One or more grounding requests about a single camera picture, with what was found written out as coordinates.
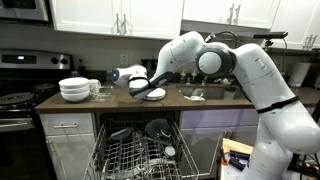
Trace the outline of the white robot base table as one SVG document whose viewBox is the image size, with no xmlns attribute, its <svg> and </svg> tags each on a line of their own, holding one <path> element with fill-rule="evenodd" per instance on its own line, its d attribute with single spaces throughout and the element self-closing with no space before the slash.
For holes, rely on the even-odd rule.
<svg viewBox="0 0 320 180">
<path fill-rule="evenodd" d="M 245 180 L 253 147 L 223 138 L 220 145 L 219 180 Z"/>
</svg>

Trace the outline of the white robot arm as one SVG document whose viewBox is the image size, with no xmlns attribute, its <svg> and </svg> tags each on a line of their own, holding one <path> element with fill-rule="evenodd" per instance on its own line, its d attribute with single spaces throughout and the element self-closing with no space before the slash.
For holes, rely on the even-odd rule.
<svg viewBox="0 0 320 180">
<path fill-rule="evenodd" d="M 143 99 L 193 61 L 204 76 L 233 75 L 243 97 L 256 110 L 257 136 L 239 180 L 281 180 L 295 154 L 320 150 L 320 127 L 289 88 L 270 56 L 257 44 L 231 48 L 190 31 L 165 44 L 153 76 L 136 64 L 112 71 L 112 82 Z"/>
</svg>

